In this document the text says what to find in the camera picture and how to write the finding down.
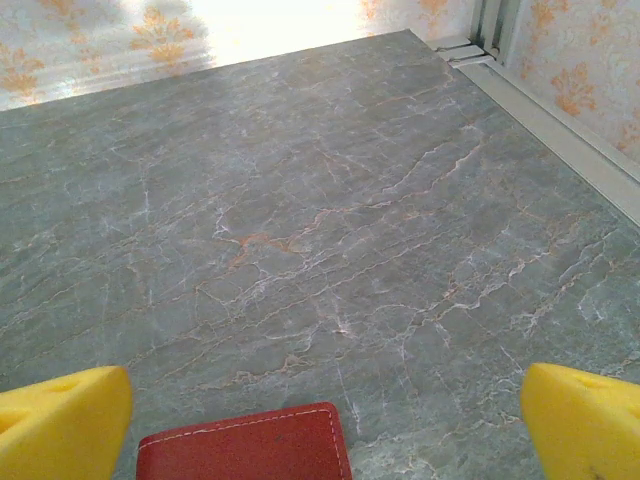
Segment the red leather card holder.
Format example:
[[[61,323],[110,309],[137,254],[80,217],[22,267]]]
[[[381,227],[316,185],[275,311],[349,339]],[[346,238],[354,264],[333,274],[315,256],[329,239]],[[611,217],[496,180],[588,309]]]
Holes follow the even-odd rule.
[[[138,446],[136,480],[353,480],[336,407],[320,402],[175,428]]]

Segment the aluminium table side rail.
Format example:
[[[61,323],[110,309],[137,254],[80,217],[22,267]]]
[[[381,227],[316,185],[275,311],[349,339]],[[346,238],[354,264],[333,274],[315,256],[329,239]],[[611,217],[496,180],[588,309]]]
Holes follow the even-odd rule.
[[[460,36],[430,41],[569,168],[640,227],[640,165],[559,107],[534,94],[491,55]]]

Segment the aluminium frame corner post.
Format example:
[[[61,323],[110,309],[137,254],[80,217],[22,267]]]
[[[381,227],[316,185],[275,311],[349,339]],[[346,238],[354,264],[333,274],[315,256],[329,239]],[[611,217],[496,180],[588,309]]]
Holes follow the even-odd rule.
[[[513,55],[525,3],[526,0],[474,0],[469,39],[503,67]]]

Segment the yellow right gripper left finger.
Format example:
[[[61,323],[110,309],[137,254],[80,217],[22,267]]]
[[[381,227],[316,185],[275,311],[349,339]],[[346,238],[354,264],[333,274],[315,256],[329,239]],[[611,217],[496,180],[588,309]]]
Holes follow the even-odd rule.
[[[111,480],[132,410],[121,366],[0,392],[0,480]]]

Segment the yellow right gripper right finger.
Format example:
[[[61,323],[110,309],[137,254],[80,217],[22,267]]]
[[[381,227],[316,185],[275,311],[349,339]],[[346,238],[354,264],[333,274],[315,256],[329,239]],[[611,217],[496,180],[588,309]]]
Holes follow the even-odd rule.
[[[520,394],[546,480],[640,480],[640,385],[535,363]]]

